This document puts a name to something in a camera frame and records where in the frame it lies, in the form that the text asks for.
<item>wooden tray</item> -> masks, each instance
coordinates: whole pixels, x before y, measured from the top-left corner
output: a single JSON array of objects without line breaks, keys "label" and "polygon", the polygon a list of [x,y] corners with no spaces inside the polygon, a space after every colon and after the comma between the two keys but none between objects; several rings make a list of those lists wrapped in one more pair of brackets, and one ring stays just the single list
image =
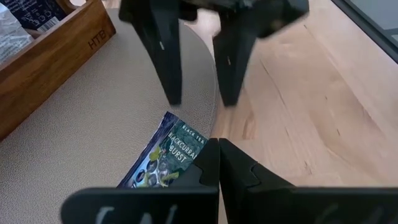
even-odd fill
[{"label": "wooden tray", "polygon": [[68,16],[0,65],[0,140],[116,33],[100,0],[57,2]]}]

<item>beige placemat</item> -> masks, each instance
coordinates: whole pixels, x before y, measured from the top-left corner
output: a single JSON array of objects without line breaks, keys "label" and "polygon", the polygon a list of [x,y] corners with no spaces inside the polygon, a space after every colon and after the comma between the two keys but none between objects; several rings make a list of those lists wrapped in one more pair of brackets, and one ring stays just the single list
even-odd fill
[{"label": "beige placemat", "polygon": [[133,27],[117,34],[0,143],[0,223],[59,223],[73,192],[116,186],[169,110],[205,136],[216,113],[214,61],[180,26],[183,100],[171,108]]}]

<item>wooden table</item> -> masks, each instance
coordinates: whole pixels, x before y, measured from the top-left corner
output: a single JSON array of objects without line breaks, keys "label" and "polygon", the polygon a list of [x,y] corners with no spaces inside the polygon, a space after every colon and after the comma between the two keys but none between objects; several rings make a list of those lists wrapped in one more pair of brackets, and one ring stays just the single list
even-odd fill
[{"label": "wooden table", "polygon": [[213,130],[296,185],[398,185],[398,65],[330,0],[257,43]]}]

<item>light wood surface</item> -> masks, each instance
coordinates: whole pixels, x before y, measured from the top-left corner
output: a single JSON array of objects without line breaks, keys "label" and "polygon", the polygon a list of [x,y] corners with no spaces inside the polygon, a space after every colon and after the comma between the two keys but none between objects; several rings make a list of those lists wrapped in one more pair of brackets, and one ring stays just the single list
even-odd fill
[{"label": "light wood surface", "polygon": [[90,0],[0,66],[0,140],[73,75],[115,29]]},{"label": "light wood surface", "polygon": [[[118,7],[118,0],[105,6]],[[216,14],[187,23],[212,52]],[[253,50],[228,138],[296,185],[397,186],[398,65],[330,0]]]}]

